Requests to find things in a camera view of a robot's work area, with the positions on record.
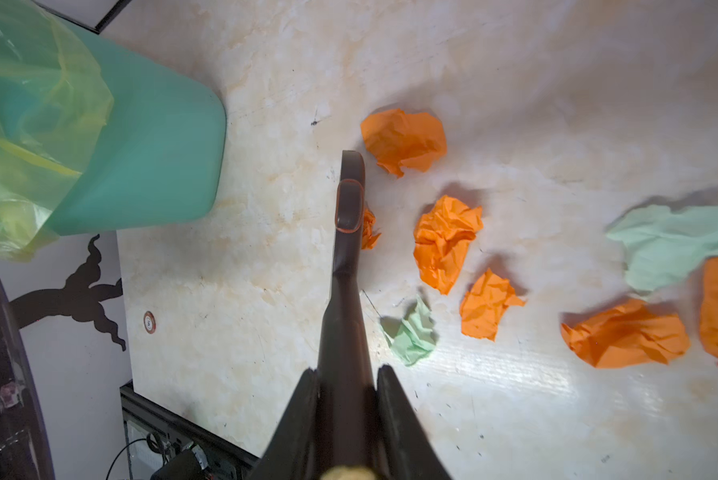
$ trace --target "light green crumpled paper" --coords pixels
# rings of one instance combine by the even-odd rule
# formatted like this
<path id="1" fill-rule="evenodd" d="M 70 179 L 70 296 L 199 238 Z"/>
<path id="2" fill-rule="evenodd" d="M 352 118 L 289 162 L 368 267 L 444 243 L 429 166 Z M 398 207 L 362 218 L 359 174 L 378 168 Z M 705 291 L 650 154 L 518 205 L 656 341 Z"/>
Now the light green crumpled paper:
<path id="1" fill-rule="evenodd" d="M 436 348 L 430 317 L 431 311 L 418 296 L 414 310 L 407 313 L 403 320 L 380 319 L 380 326 L 383 328 L 388 346 L 404 365 L 414 365 Z"/>
<path id="2" fill-rule="evenodd" d="M 710 256 L 718 256 L 718 206 L 678 212 L 663 205 L 631 210 L 607 238 L 625 247 L 625 282 L 637 292 L 682 281 Z"/>

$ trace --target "red circular sticker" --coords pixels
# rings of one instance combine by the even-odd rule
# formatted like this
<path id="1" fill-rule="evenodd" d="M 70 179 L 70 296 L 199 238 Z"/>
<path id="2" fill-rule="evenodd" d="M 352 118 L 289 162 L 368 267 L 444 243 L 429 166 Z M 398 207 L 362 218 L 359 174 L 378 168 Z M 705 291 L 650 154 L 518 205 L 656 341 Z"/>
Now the red circular sticker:
<path id="1" fill-rule="evenodd" d="M 146 312 L 145 315 L 143 315 L 143 325 L 145 325 L 145 331 L 148 333 L 156 331 L 156 319 L 153 313 Z"/>

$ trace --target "translucent yellow trash bag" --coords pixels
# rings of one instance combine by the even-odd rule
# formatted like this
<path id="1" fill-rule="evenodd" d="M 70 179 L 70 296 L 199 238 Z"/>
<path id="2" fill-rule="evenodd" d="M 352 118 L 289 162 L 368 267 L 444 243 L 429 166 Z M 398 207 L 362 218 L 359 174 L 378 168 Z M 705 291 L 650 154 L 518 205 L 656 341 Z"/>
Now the translucent yellow trash bag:
<path id="1" fill-rule="evenodd" d="M 0 258 L 30 260 L 113 106 L 100 66 L 29 0 L 0 0 Z"/>

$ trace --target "tile surface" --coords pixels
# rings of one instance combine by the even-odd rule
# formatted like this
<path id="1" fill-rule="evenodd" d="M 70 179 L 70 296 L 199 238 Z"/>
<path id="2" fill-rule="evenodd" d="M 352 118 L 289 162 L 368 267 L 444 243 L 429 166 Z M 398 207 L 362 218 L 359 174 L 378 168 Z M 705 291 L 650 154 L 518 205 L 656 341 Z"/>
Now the tile surface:
<path id="1" fill-rule="evenodd" d="M 210 215 L 118 233 L 138 392 L 262 453 L 316 365 L 340 151 L 358 149 L 383 233 L 360 264 L 373 366 L 394 366 L 454 478 L 718 478 L 698 278 L 656 299 L 693 341 L 670 367 L 594 370 L 559 334 L 628 292 L 607 225 L 655 196 L 718 202 L 718 2 L 138 0 L 104 36 L 211 86 L 229 122 Z M 444 123 L 429 172 L 364 151 L 360 122 L 389 106 Z M 485 212 L 448 296 L 412 257 L 442 193 Z M 458 313 L 488 265 L 527 300 L 494 343 Z M 378 319 L 418 290 L 440 341 L 405 368 Z"/>

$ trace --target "black metal frame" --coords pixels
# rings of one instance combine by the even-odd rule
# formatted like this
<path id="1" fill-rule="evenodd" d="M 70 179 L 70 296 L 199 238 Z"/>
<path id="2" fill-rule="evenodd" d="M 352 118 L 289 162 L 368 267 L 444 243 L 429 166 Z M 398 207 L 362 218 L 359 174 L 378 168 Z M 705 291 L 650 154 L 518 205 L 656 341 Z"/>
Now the black metal frame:
<path id="1" fill-rule="evenodd" d="M 70 17 L 68 17 L 68 16 L 66 16 L 66 15 L 64 15 L 64 14 L 61 14 L 61 13 L 58 12 L 57 10 L 54 10 L 54 9 L 48 7 L 48 6 L 45 6 L 45 5 L 42 5 L 42 4 L 39 4 L 39 3 L 37 3 L 37 5 L 40 6 L 40 7 L 42 7 L 42 8 L 44 8 L 47 12 L 49 12 L 49 13 L 51 13 L 51 14 L 54 14 L 54 15 L 56 15 L 56 16 L 62 18 L 63 20 L 66 20 L 66 21 L 68 21 L 68 22 L 70 22 L 70 23 L 72 23 L 72 24 L 74 24 L 74 25 L 77 25 L 77 26 L 79 26 L 79 27 L 82 27 L 82 28 L 84 28 L 85 30 L 89 30 L 90 32 L 92 32 L 92 33 L 94 33 L 94 34 L 100 35 L 100 32 L 102 32 L 103 29 L 104 29 L 105 27 L 107 27 L 108 24 L 111 23 L 111 21 L 112 21 L 114 18 L 116 18 L 116 15 L 122 13 L 122 10 L 124 10 L 124 7 L 126 7 L 131 1 L 132 1 L 132 0 L 118 0 L 118 1 L 116 2 L 116 4 L 111 8 L 111 10 L 109 10 L 108 13 L 106 13 L 105 16 L 103 16 L 103 19 L 102 19 L 98 24 L 96 24 L 94 27 L 90 27 L 89 25 L 85 25 L 85 24 L 83 24 L 83 23 L 81 23 L 81 22 L 79 22 L 79 21 L 77 21 L 77 20 L 75 20 L 75 19 L 73 19 L 73 18 L 70 18 Z"/>
<path id="2" fill-rule="evenodd" d="M 244 480 L 258 463 L 258 457 L 243 448 L 135 393 L 132 382 L 121 387 L 119 395 L 122 398 L 125 431 L 130 420 L 151 430 L 169 443 L 173 449 L 172 456 L 195 442 L 207 456 L 210 470 L 217 480 Z"/>

